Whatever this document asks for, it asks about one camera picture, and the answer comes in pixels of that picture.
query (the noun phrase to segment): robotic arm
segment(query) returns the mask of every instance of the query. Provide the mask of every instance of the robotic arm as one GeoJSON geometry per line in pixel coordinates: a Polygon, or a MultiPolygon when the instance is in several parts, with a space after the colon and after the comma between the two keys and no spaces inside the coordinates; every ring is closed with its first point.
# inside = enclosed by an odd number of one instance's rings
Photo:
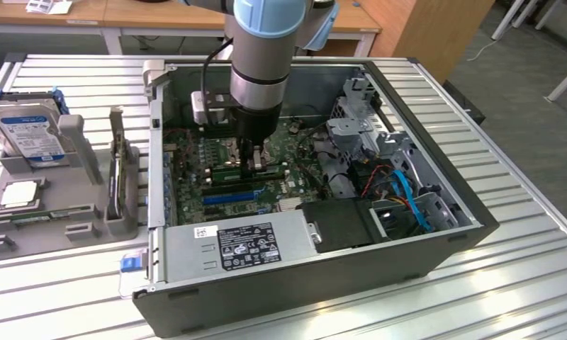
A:
{"type": "Polygon", "coordinates": [[[234,46],[229,91],[237,104],[230,119],[241,175],[250,176],[266,170],[262,144],[277,127],[293,47],[322,48],[338,5],[334,0],[179,1],[228,14],[225,37],[233,39],[234,46]]]}

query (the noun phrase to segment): gray carpet floor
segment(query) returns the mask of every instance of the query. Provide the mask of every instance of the gray carpet floor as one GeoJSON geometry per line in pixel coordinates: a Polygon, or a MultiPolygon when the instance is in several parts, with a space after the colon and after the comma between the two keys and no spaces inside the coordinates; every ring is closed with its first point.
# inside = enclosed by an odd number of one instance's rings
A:
{"type": "MultiPolygon", "coordinates": [[[[555,103],[544,100],[567,75],[567,50],[531,26],[511,29],[473,62],[504,10],[493,5],[450,83],[485,116],[483,128],[508,157],[567,217],[567,92],[555,103]]],[[[122,37],[126,54],[205,55],[218,45],[214,38],[162,37],[138,50],[131,37],[122,37]]],[[[41,54],[105,54],[102,39],[90,35],[0,34],[0,66],[6,52],[41,54]]]]}

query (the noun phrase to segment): desk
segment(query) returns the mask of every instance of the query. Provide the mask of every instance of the desk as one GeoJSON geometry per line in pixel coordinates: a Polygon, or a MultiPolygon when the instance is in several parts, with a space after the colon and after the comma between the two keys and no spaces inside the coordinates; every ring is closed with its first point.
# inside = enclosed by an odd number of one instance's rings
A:
{"type": "MultiPolygon", "coordinates": [[[[329,39],[356,40],[354,56],[365,57],[380,26],[352,0],[338,0],[340,13],[329,39]]],[[[169,0],[147,4],[133,0],[79,0],[63,16],[26,13],[25,5],[0,4],[0,33],[101,35],[107,53],[121,55],[122,35],[221,37],[219,13],[169,0]]]]}
{"type": "MultiPolygon", "coordinates": [[[[167,56],[27,55],[0,76],[6,91],[63,86],[95,149],[110,138],[107,107],[123,106],[125,135],[142,153],[141,195],[149,190],[145,58],[167,56]]],[[[567,339],[567,220],[421,65],[404,58],[372,60],[500,227],[424,278],[177,339],[567,339]]],[[[402,129],[392,112],[382,112],[402,129]]],[[[138,214],[146,222],[146,206],[138,214]]],[[[0,261],[0,339],[158,340],[117,290],[118,260],[146,242],[141,231],[127,242],[0,261]]]]}
{"type": "MultiPolygon", "coordinates": [[[[356,57],[366,57],[380,26],[352,0],[338,0],[340,12],[329,39],[357,40],[356,57]]],[[[174,35],[221,37],[222,14],[169,0],[147,4],[131,0],[107,0],[105,9],[105,42],[109,54],[119,55],[118,37],[122,35],[174,35]]]]}

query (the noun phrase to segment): motherboard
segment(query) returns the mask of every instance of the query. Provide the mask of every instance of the motherboard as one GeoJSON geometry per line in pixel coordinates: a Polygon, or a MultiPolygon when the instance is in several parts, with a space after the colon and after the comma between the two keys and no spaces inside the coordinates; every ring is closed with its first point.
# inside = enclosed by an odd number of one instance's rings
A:
{"type": "Polygon", "coordinates": [[[264,141],[266,171],[241,178],[236,139],[226,128],[165,130],[166,224],[261,215],[326,198],[312,143],[298,145],[308,131],[301,120],[281,119],[264,141]]]}

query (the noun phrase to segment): light blue robot joint cap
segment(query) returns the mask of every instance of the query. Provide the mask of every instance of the light blue robot joint cap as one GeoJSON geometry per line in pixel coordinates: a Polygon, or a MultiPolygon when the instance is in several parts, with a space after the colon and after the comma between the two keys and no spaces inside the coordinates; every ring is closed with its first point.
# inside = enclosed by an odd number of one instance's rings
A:
{"type": "Polygon", "coordinates": [[[252,35],[276,39],[298,28],[305,7],[305,0],[234,0],[234,20],[252,35]]]}

